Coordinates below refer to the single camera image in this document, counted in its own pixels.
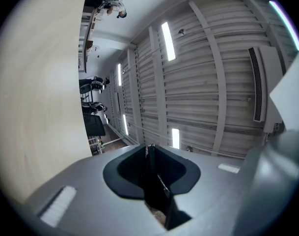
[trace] black opening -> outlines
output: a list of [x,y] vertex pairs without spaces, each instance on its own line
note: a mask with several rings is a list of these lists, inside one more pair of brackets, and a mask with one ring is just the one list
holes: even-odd
[[145,145],[110,161],[104,171],[107,186],[118,196],[141,199],[163,212],[170,230],[191,219],[178,210],[174,195],[188,193],[200,178],[200,169],[160,146]]

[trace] air conditioner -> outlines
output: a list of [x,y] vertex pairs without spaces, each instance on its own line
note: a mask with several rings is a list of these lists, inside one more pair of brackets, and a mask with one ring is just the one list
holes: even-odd
[[270,98],[271,91],[282,78],[281,64],[275,47],[259,46],[248,50],[255,85],[255,107],[253,120],[265,122],[264,132],[272,133],[274,125],[282,118]]

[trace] vent grille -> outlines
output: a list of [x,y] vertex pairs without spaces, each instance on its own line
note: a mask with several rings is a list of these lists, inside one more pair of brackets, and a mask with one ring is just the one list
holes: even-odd
[[254,71],[254,80],[255,80],[255,114],[254,120],[261,121],[261,114],[262,114],[262,82],[261,82],[261,74],[258,67],[258,62],[256,58],[256,54],[254,48],[250,48],[249,55],[251,57],[251,61],[253,64],[253,71]]
[[52,227],[57,227],[66,213],[77,190],[72,186],[65,186],[58,191],[57,195],[50,201],[50,204],[41,213],[40,219]]

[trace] fluorescent light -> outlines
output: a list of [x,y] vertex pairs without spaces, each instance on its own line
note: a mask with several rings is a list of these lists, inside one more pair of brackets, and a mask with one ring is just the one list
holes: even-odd
[[237,174],[240,170],[240,168],[238,166],[233,166],[233,165],[229,165],[229,164],[219,164],[218,166],[219,169],[224,170],[224,171],[228,171],[234,174]]
[[121,64],[118,64],[118,77],[119,77],[119,86],[122,85],[121,81]]
[[180,130],[176,128],[172,129],[172,147],[180,148]]
[[163,28],[165,46],[167,48],[167,53],[168,53],[168,60],[171,61],[175,59],[175,53],[174,53],[174,48],[173,48],[173,43],[172,43],[172,38],[171,38],[171,33],[170,33],[168,23],[165,22],[162,25],[162,28]]
[[298,35],[297,35],[296,31],[294,30],[292,24],[290,23],[290,20],[286,17],[285,12],[279,7],[277,2],[269,1],[269,3],[272,5],[272,7],[278,13],[278,15],[280,16],[282,21],[285,23],[285,25],[286,25],[286,27],[287,27],[294,43],[296,45],[296,49],[299,51],[299,38],[298,38]]
[[123,120],[124,120],[124,126],[125,126],[125,133],[126,133],[126,135],[129,135],[128,126],[126,125],[125,115],[123,115]]

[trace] beige wall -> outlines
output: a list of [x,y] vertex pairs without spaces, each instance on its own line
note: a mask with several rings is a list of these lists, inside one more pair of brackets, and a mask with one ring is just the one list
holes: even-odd
[[84,0],[24,0],[0,36],[0,184],[23,202],[91,156],[78,89]]

